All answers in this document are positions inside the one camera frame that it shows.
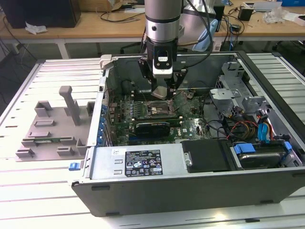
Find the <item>floor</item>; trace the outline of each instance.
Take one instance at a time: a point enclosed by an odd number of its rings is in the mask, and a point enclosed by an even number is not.
[[[128,43],[103,43],[101,49],[106,54],[120,53],[120,48]],[[272,51],[272,42],[268,52]],[[242,45],[237,45],[236,50],[244,50],[247,53],[260,53],[265,42],[243,42]],[[37,59],[60,59],[60,52],[55,44],[31,44],[28,46],[29,51]],[[72,58],[95,58],[98,57],[95,43],[85,44],[68,44],[68,50]],[[229,45],[226,44],[223,50],[229,50]],[[305,48],[293,43],[282,42],[277,51],[281,53],[299,72],[305,71]],[[139,47],[131,47],[125,50],[125,53],[137,53]],[[3,113],[7,104],[11,101],[20,85],[27,77],[31,68],[35,64],[35,60],[25,52],[24,48],[20,48],[20,53],[16,56],[12,53],[7,53],[7,57],[0,62],[0,114]]]

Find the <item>metal work table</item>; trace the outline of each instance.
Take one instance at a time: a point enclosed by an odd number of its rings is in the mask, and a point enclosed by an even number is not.
[[[249,57],[304,121],[302,87],[305,87],[305,83],[298,72],[281,57],[268,53],[250,54]],[[79,105],[86,105],[88,101],[95,100],[101,74],[99,59],[48,60],[38,63],[2,114],[1,228],[20,228],[21,225],[32,229],[41,228],[42,225],[47,228],[73,226],[75,229],[96,225],[103,229],[166,226],[224,228],[224,225],[234,229],[305,227],[305,188],[280,204],[96,218],[69,185],[70,181],[81,176],[81,171],[68,170],[69,164],[77,160],[15,162],[19,142],[36,115],[36,103],[49,100],[52,107],[65,106],[57,92],[60,86],[71,85],[73,98],[77,99]],[[300,90],[298,98],[294,98],[295,90]],[[187,201],[187,193],[181,197],[181,201]]]

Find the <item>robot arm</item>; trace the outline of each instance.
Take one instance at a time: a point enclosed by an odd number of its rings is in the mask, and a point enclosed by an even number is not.
[[[158,87],[157,79],[166,81],[167,89],[165,92],[163,90],[162,98],[170,97],[187,74],[187,69],[174,68],[179,35],[185,30],[179,42],[186,48],[193,48],[207,27],[203,21],[203,17],[206,16],[205,9],[208,10],[210,17],[215,15],[215,0],[206,0],[208,7],[203,6],[202,0],[187,1],[192,2],[193,6],[188,5],[184,8],[182,0],[145,0],[147,57],[139,60],[139,66],[144,78],[151,83],[152,92]]]
[[[154,78],[173,75],[181,8],[181,0],[145,0],[147,55]]]

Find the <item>desk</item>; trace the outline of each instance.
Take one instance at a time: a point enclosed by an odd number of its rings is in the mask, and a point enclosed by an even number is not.
[[[237,7],[243,0],[233,0],[234,5],[225,7],[227,13],[231,8]],[[285,7],[290,12],[305,13],[305,7]],[[112,13],[111,20],[127,18],[131,13]],[[69,59],[66,49],[67,43],[83,42],[140,42],[145,26],[145,16],[139,16],[139,21],[130,23],[111,23],[102,21],[95,12],[83,12],[75,28],[48,28],[48,32],[33,35],[25,29],[11,29],[11,32],[22,43],[55,43],[58,45],[63,59]],[[305,40],[305,27],[285,21],[285,23],[266,24],[262,13],[252,15],[249,22],[245,22],[245,30],[238,38],[240,41],[297,41]],[[222,23],[219,32],[214,35],[214,49],[218,50],[226,35],[225,24]],[[0,37],[5,43],[16,43],[5,28],[0,31]]]

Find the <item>power supply label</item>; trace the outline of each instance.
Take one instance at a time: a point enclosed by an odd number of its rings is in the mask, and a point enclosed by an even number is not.
[[[160,150],[127,151],[125,175],[127,177],[162,175]]]

